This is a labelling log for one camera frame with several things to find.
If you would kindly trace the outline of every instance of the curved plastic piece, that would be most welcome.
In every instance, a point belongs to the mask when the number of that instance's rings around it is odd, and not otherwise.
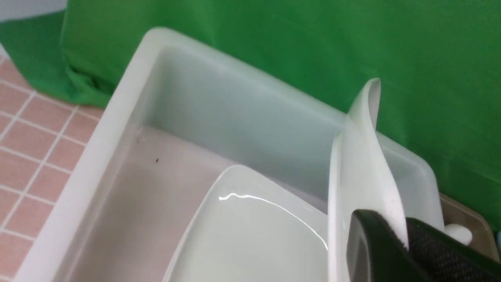
[[[407,226],[397,185],[376,136],[381,94],[379,79],[369,80],[332,146],[329,179],[329,281],[348,282],[346,250],[351,215],[373,210],[408,248]]]

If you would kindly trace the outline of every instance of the tiled floor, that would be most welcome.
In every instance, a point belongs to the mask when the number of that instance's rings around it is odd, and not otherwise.
[[[0,56],[0,282],[13,280],[102,113],[37,93]]]

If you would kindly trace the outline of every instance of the green cloth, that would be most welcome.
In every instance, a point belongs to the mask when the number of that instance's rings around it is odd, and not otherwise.
[[[0,24],[0,42],[30,85],[75,103],[105,107],[113,88],[95,87],[92,75],[68,65],[61,50],[65,12]]]
[[[142,36],[157,26],[196,38],[342,111],[369,78],[380,77],[379,131],[428,161],[440,190],[497,231],[500,7],[497,0],[70,0],[64,55],[58,57],[65,63],[53,62],[70,75],[47,74],[44,82],[36,79],[40,66],[31,65],[39,59],[23,59],[20,44],[10,42],[41,36],[34,33],[52,29],[48,19],[54,15],[36,19],[36,28],[35,20],[12,23],[29,26],[16,34],[7,35],[8,24],[0,25],[0,41],[35,87],[52,93],[49,88],[68,87],[69,78],[79,87],[66,100],[93,104],[109,97]],[[60,51],[53,48],[40,56]]]

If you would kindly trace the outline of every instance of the white plastic container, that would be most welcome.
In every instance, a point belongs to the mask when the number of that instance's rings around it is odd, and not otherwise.
[[[160,281],[211,184],[235,163],[326,213],[344,116],[186,36],[148,32],[15,281]],[[378,139],[406,216],[443,230],[429,165]]]

